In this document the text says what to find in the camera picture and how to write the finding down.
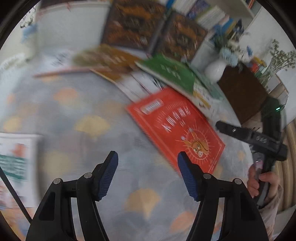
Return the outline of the pink sleeved forearm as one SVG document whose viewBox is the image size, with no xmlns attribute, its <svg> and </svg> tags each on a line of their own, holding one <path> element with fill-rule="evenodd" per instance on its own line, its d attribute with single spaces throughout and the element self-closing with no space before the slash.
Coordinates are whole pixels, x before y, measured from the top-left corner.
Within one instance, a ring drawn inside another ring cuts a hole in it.
<svg viewBox="0 0 296 241">
<path fill-rule="evenodd" d="M 279 185 L 277 189 L 277 193 L 273 197 L 273 199 L 271 199 L 270 202 L 268 202 L 268 204 L 264 206 L 264 208 L 259 210 L 259 213 L 264 222 L 269 240 L 273 240 L 275 218 L 278 212 L 278 207 L 279 207 L 282 196 L 283 196 L 283 188 L 281 185 Z"/>
</svg>

